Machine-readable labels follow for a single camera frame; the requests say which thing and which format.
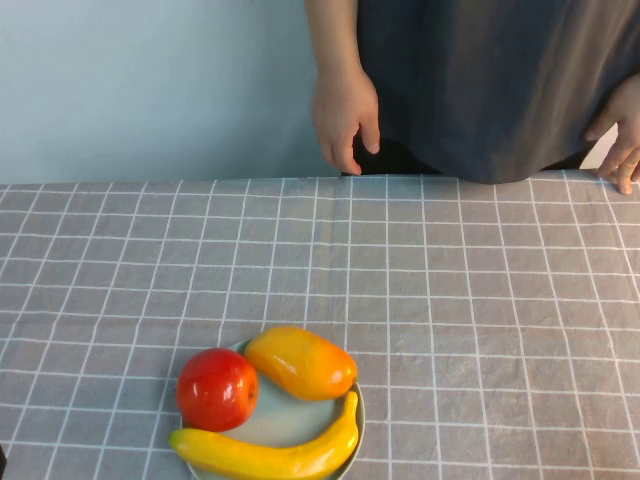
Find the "person's right hand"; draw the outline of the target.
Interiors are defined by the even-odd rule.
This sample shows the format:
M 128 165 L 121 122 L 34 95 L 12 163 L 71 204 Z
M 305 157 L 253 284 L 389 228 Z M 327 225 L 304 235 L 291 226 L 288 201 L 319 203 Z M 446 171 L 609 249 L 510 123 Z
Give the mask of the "person's right hand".
M 360 175 L 355 137 L 370 153 L 380 150 L 378 96 L 361 67 L 318 70 L 312 123 L 324 159 L 341 173 Z

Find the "person's left hand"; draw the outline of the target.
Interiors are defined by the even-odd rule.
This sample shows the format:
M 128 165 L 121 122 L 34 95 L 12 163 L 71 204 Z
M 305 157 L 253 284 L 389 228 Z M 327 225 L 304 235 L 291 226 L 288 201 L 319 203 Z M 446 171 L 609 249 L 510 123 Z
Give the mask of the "person's left hand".
M 614 178 L 623 195 L 632 193 L 639 180 L 639 74 L 624 80 L 609 96 L 585 133 L 587 141 L 599 140 L 616 126 L 617 138 L 598 168 L 600 177 Z

